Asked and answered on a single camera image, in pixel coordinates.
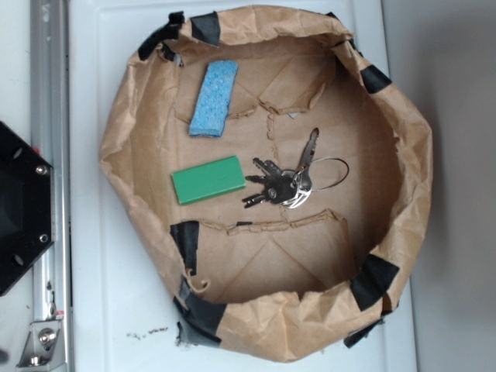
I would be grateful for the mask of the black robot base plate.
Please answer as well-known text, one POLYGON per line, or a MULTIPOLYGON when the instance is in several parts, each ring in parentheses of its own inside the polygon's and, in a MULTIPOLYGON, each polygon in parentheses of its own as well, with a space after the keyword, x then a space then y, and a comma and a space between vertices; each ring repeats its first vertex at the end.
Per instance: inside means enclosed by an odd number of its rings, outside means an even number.
POLYGON ((1 295, 6 295, 53 243, 53 168, 1 124, 1 295))

